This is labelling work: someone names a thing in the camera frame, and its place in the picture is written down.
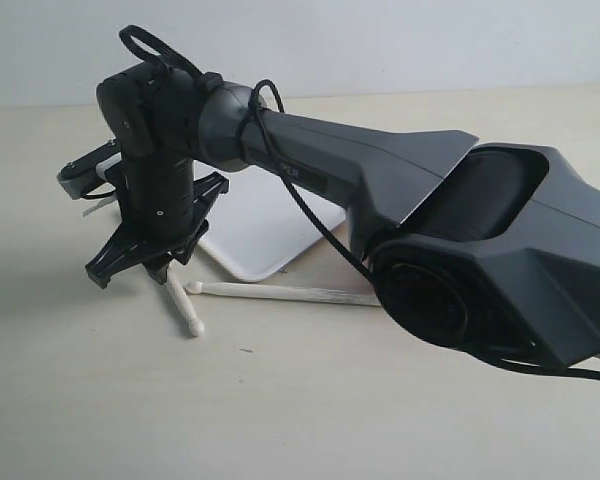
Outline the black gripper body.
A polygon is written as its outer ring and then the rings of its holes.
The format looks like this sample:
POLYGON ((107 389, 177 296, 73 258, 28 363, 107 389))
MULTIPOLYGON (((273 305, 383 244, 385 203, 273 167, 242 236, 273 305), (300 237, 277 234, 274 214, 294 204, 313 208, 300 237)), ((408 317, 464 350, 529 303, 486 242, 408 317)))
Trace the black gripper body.
POLYGON ((213 172, 194 178, 193 161, 172 154, 145 158, 123 155, 112 168, 126 227, 149 250, 168 250, 193 235, 214 206, 228 192, 228 179, 213 172))

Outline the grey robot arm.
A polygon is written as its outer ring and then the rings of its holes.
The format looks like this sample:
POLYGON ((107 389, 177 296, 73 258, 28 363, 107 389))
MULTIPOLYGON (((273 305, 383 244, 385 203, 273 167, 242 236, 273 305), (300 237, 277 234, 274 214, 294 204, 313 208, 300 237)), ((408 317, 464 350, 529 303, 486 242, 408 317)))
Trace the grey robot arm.
POLYGON ((556 149, 295 116, 258 88, 145 65, 96 98, 123 216, 87 264, 96 284, 186 261, 225 173, 254 166, 346 211, 343 256, 416 338, 535 375, 600 359, 600 191, 556 149))

